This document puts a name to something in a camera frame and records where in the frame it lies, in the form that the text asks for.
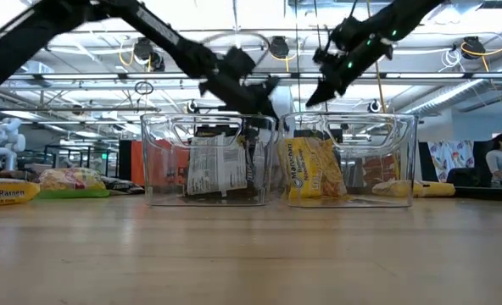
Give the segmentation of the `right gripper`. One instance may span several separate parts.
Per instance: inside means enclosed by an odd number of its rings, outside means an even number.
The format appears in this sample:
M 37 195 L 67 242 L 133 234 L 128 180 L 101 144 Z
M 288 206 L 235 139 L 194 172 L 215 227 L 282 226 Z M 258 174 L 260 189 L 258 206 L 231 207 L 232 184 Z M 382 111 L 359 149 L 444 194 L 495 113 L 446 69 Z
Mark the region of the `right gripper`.
M 326 103 L 336 95 L 343 96 L 345 89 L 379 58 L 392 58 L 391 41 L 362 30 L 362 22 L 348 17 L 330 32 L 327 44 L 315 50 L 313 61 L 319 65 L 321 77 L 306 107 Z

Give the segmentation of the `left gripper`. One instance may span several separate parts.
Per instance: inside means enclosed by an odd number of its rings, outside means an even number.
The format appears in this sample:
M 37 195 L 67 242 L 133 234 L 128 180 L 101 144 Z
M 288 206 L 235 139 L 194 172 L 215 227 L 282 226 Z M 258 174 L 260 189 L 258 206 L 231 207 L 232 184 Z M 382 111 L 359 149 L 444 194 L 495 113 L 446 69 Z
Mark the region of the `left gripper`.
M 240 80 L 252 73 L 256 66 L 254 60 L 241 48 L 231 47 L 226 55 L 217 61 L 217 71 L 206 77 L 206 81 L 198 85 L 200 95 L 211 92 L 221 100 L 229 102 L 229 108 L 240 114 L 263 115 L 274 119 L 279 118 L 272 106 L 271 100 L 253 99 L 253 93 Z M 280 82 L 278 76 L 268 76 L 258 84 L 260 96 L 269 96 Z

